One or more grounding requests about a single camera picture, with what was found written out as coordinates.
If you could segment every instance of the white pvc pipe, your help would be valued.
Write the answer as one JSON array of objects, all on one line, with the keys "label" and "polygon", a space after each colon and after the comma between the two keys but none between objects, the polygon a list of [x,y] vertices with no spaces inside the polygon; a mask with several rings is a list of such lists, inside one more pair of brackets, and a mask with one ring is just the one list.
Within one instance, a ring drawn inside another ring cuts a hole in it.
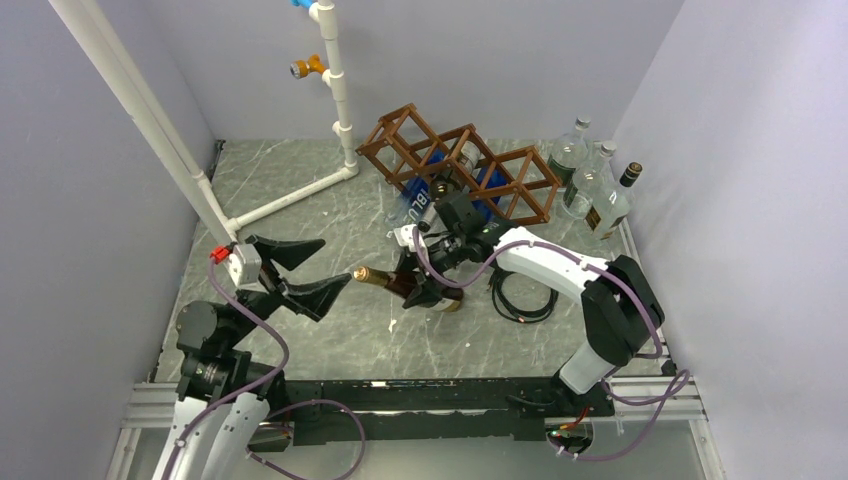
[{"label": "white pvc pipe", "polygon": [[232,237],[233,240],[236,240],[236,231],[229,228],[227,224],[230,219],[224,214],[224,210],[221,209],[221,204],[218,203],[218,199],[215,197],[215,193],[212,191],[212,183],[209,181],[209,178],[206,174],[203,174],[201,178],[196,179],[197,186],[200,187],[200,191],[203,192],[203,197],[206,198],[206,202],[209,203],[209,206],[212,207],[212,210],[215,212],[215,216],[218,217],[218,220],[224,225],[224,228],[227,229],[227,233]]},{"label": "white pvc pipe", "polygon": [[318,23],[318,3],[313,3],[309,6],[309,18]]},{"label": "white pvc pipe", "polygon": [[314,8],[317,12],[318,25],[321,27],[321,37],[327,49],[327,64],[330,71],[330,88],[333,90],[333,99],[336,101],[336,112],[339,116],[339,126],[336,134],[342,142],[345,155],[345,167],[357,169],[356,157],[353,155],[353,125],[350,123],[350,112],[347,104],[347,85],[342,69],[342,59],[339,53],[339,27],[336,22],[336,10],[332,0],[318,0],[310,6],[310,16]]},{"label": "white pvc pipe", "polygon": [[209,228],[215,241],[227,244],[234,240],[192,173],[202,174],[202,171],[188,155],[185,144],[167,133],[168,130],[176,132],[176,129],[97,3],[94,0],[50,0],[50,4],[135,122],[200,220]]},{"label": "white pvc pipe", "polygon": [[304,198],[320,192],[327,187],[331,187],[339,182],[352,178],[359,172],[359,167],[354,165],[351,167],[344,167],[341,170],[333,173],[327,177],[322,178],[321,180],[310,183],[309,185],[292,192],[284,197],[280,197],[273,202],[263,205],[256,210],[250,211],[236,218],[231,218],[227,222],[227,227],[231,230],[239,230],[242,227],[255,222],[261,218],[265,218],[268,215],[280,210],[284,207],[287,207],[298,200],[303,200]]}]

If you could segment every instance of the bottle cap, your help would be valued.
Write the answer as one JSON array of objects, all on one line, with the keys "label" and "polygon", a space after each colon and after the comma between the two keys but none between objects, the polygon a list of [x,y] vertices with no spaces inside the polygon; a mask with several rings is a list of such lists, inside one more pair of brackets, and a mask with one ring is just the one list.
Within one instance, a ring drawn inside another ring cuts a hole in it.
[{"label": "bottle cap", "polygon": [[616,145],[612,140],[604,140],[601,142],[601,154],[605,157],[613,156],[616,150],[618,150],[618,145]]},{"label": "bottle cap", "polygon": [[353,278],[357,282],[364,282],[368,279],[369,273],[371,272],[368,271],[368,267],[359,267],[353,272]]},{"label": "bottle cap", "polygon": [[639,175],[641,173],[642,164],[632,162],[630,165],[627,166],[627,170],[624,171],[624,174],[621,175],[621,180],[619,180],[619,183],[621,183],[621,186],[623,187],[629,187],[633,185],[633,183],[636,181],[637,178],[639,178]]},{"label": "bottle cap", "polygon": [[575,125],[583,129],[589,128],[590,123],[592,123],[592,117],[588,115],[577,115],[577,121],[574,122]]}]

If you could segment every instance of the clear glass bottle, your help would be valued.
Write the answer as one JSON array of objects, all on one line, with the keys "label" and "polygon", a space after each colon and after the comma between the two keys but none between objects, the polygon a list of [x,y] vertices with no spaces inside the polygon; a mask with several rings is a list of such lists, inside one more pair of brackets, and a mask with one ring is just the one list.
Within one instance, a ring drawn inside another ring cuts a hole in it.
[{"label": "clear glass bottle", "polygon": [[618,184],[603,187],[598,195],[592,197],[592,206],[586,214],[586,224],[592,230],[592,236],[607,239],[615,232],[615,227],[633,208],[633,183],[642,173],[642,165],[636,162],[627,166]]},{"label": "clear glass bottle", "polygon": [[562,206],[572,218],[585,218],[592,198],[607,185],[611,176],[610,161],[618,146],[612,140],[601,143],[592,158],[578,168],[562,194]]},{"label": "clear glass bottle", "polygon": [[570,133],[554,140],[548,154],[548,166],[563,185],[571,181],[571,176],[580,168],[589,156],[589,143],[583,138],[592,119],[580,115],[574,122]]}]

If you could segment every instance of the brown bottle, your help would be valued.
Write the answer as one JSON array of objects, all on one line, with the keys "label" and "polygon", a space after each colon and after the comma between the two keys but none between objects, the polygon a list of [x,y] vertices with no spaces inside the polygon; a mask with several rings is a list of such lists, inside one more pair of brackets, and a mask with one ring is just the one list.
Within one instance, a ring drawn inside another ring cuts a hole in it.
[{"label": "brown bottle", "polygon": [[[369,267],[359,267],[353,272],[353,278],[358,282],[378,285],[406,299],[418,285],[415,274],[409,272],[384,272]],[[453,312],[462,305],[463,291],[459,288],[445,287],[441,291],[442,299],[419,306],[439,312]]]}]

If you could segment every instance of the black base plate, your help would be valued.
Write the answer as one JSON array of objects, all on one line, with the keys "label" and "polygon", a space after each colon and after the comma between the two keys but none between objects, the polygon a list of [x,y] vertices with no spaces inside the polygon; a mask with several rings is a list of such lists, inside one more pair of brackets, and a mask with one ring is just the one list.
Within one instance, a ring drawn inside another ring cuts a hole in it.
[{"label": "black base plate", "polygon": [[[548,377],[288,381],[286,386],[292,402],[325,398],[348,406],[358,413],[369,440],[512,436],[537,441],[545,438],[545,418],[576,417],[583,409],[554,402]],[[590,408],[590,417],[615,413],[607,400]],[[292,413],[294,445],[359,439],[350,418],[335,408]]]}]

